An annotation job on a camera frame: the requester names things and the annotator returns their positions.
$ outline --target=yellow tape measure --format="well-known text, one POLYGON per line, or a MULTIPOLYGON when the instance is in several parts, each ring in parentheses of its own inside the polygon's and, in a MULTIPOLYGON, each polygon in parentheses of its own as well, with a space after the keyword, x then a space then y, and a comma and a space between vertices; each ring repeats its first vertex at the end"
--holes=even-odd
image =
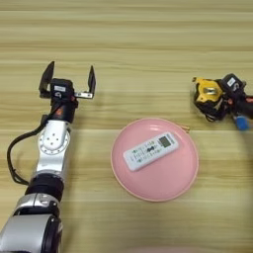
POLYGON ((217 103, 220 100, 223 92, 216 81, 194 77, 193 82, 196 84, 196 102, 205 103, 212 101, 217 103))

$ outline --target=remote control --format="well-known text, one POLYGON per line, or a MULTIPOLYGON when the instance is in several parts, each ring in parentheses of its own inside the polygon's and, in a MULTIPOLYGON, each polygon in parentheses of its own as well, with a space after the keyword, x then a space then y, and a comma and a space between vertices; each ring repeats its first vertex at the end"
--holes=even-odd
POLYGON ((130 171, 143 166, 171 153, 179 147, 179 143, 171 132, 164 132, 146 142, 124 152, 124 159, 130 171))

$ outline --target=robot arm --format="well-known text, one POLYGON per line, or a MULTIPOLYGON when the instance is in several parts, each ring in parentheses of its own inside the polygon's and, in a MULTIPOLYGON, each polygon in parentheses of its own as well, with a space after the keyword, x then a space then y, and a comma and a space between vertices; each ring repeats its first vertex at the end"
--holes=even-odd
POLYGON ((62 233, 59 204, 66 179, 70 126, 78 107, 77 98, 92 99, 96 80, 91 67, 89 92, 75 93, 71 81, 52 79, 53 67, 52 62, 40 85, 41 97, 51 98, 53 114, 39 136, 37 169, 0 233, 0 252, 59 252, 62 233))

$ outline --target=wood grain surface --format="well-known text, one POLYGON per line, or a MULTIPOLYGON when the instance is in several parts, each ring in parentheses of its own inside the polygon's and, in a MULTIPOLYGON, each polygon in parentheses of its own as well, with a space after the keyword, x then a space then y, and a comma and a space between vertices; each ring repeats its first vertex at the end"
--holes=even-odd
MULTIPOLYGON (((208 123, 193 107, 191 83, 233 72, 253 93, 252 32, 250 0, 0 0, 0 227, 25 191, 11 181, 6 150, 48 112, 38 87, 55 60, 55 77, 76 90, 86 88, 91 64, 98 83, 73 125, 63 252, 253 252, 252 131, 229 118, 208 123), (200 153, 196 183, 172 202, 134 198, 111 169, 117 134, 145 117, 189 126, 200 153)), ((13 159, 29 179, 37 139, 17 145, 13 159)))

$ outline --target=yellow and black object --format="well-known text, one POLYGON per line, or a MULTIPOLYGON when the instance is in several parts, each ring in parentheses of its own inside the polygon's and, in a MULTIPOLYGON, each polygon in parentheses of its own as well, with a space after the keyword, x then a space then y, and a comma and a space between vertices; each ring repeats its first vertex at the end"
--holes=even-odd
POLYGON ((253 96, 248 96, 245 81, 230 73, 223 79, 194 77, 194 103, 210 122, 221 121, 227 114, 253 119, 253 96))
POLYGON ((210 122, 222 120, 228 109, 219 81, 220 79, 193 78, 196 85, 194 103, 210 122))

